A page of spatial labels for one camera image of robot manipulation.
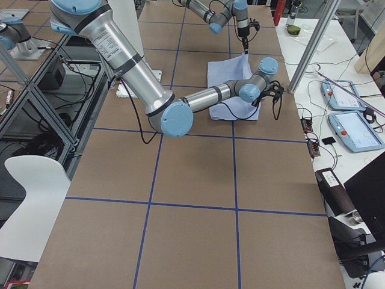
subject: blue towel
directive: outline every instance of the blue towel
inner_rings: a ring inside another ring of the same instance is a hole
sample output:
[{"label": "blue towel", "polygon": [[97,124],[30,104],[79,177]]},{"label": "blue towel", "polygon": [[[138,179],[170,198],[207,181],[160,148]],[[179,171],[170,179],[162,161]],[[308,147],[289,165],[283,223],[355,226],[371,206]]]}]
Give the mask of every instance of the blue towel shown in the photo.
[{"label": "blue towel", "polygon": [[[208,63],[207,84],[208,87],[222,84],[228,80],[249,79],[252,76],[248,63],[248,54],[224,61],[212,61]],[[213,120],[257,120],[259,109],[250,103],[244,102],[235,96],[226,99],[224,104],[216,104],[210,108],[210,116]]]}]

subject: blue and white device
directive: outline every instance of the blue and white device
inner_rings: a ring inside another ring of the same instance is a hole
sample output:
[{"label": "blue and white device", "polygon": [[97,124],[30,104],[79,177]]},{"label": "blue and white device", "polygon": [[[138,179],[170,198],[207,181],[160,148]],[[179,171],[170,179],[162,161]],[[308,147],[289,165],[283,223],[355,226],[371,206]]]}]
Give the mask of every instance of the blue and white device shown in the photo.
[{"label": "blue and white device", "polygon": [[331,127],[351,152],[376,151],[385,143],[359,111],[344,111],[328,115]]},{"label": "blue and white device", "polygon": [[[353,82],[349,80],[340,80],[337,81],[339,85],[344,87],[344,89],[349,90],[351,93],[354,93],[356,96],[360,96],[357,92]],[[358,110],[365,111],[365,106],[361,104],[358,100],[354,99],[349,93],[343,91],[339,87],[336,87],[327,80],[323,80],[321,84],[322,95],[325,98],[325,101],[329,104],[332,110],[337,111],[348,111],[348,110]]]}]

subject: chair backrest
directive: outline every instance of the chair backrest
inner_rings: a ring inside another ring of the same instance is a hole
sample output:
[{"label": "chair backrest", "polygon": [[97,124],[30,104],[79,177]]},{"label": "chair backrest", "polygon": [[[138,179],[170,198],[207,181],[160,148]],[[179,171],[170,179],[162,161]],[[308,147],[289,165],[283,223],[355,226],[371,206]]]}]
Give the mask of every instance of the chair backrest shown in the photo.
[{"label": "chair backrest", "polygon": [[26,197],[0,229],[0,256],[39,262],[70,180],[60,163],[46,157],[23,155],[4,164]]}]

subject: red object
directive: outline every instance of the red object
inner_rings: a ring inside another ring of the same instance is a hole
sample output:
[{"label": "red object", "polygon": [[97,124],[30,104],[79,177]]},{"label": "red object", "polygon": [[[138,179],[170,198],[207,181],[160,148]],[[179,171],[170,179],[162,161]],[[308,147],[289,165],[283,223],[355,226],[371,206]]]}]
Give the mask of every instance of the red object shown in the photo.
[{"label": "red object", "polygon": [[281,19],[283,10],[286,6],[286,0],[278,0],[276,11],[274,12],[274,25],[278,26],[279,19]]}]

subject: white sticker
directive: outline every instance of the white sticker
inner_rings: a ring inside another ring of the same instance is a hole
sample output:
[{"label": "white sticker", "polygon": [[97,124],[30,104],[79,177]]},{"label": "white sticker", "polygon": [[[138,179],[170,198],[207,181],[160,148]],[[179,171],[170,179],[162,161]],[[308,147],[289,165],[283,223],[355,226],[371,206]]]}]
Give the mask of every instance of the white sticker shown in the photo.
[{"label": "white sticker", "polygon": [[334,176],[334,174],[332,174],[331,171],[323,172],[322,174],[324,175],[324,178],[327,181],[327,183],[329,184],[329,186],[335,187],[335,186],[339,185],[336,177]]},{"label": "white sticker", "polygon": [[103,55],[106,61],[109,61],[112,59],[112,57],[122,51],[121,47],[119,47],[119,44],[115,41],[113,36],[108,33],[107,30],[103,31],[101,35],[96,37],[93,41],[93,44],[95,45],[95,48],[100,52],[100,54]]}]

